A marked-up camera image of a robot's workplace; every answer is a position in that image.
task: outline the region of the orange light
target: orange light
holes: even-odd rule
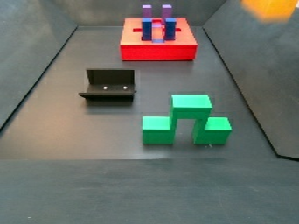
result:
[[[263,22],[285,22],[293,16],[298,0],[242,0],[243,7]]]

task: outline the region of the dark gray surface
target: dark gray surface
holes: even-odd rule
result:
[[[171,4],[176,17],[189,18],[191,25],[203,25],[226,0],[51,0],[79,25],[123,25],[124,18],[142,17],[142,5],[151,4],[154,16],[162,16],[162,5]]]
[[[0,220],[43,224],[298,223],[294,161],[2,161]]]
[[[274,158],[274,152],[230,73],[201,27],[195,61],[123,62],[122,28],[79,28],[39,86],[0,133],[0,158]],[[87,103],[86,69],[135,69],[132,106]],[[214,116],[227,116],[234,131],[226,145],[193,144],[193,120],[179,121],[174,145],[142,144],[142,117],[167,115],[171,94],[207,94]]]
[[[227,1],[205,30],[281,156],[299,158],[299,10],[261,24]]]
[[[0,129],[75,29],[50,1],[0,0]]]

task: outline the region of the purple block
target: purple block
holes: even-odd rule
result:
[[[152,17],[152,5],[144,4],[143,5],[143,18],[151,18]]]
[[[152,43],[154,44],[162,44],[162,43],[164,43],[164,40],[158,38],[158,39],[152,40]]]
[[[154,24],[154,28],[160,28],[163,27],[162,24]]]
[[[170,4],[163,5],[163,25],[164,25],[164,19],[171,18],[174,14],[174,7]]]

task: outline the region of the green cube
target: green cube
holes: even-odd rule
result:
[[[206,128],[193,133],[195,144],[225,144],[231,133],[230,119],[227,117],[210,117]]]
[[[143,143],[172,144],[175,129],[171,128],[170,116],[143,117]]]
[[[171,106],[172,128],[176,128],[179,119],[201,119],[207,122],[211,109],[211,98],[206,94],[174,94]]]

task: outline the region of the gray floor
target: gray floor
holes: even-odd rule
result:
[[[202,28],[194,62],[122,62],[120,33],[78,29],[2,132],[0,221],[298,223],[298,163],[275,157]],[[136,70],[132,107],[78,96],[87,67]],[[174,146],[142,145],[142,116],[166,114],[172,93],[213,97],[214,115],[234,123],[225,146],[194,146],[191,121]]]
[[[298,172],[279,159],[2,161],[0,221],[298,223]]]
[[[195,61],[123,62],[122,27],[79,28],[0,136],[0,158],[274,158],[271,147],[201,27]],[[134,68],[131,107],[87,104],[87,68]],[[142,116],[167,115],[171,94],[207,94],[214,116],[234,125],[229,143],[193,144],[194,121],[179,121],[174,145],[142,144]]]

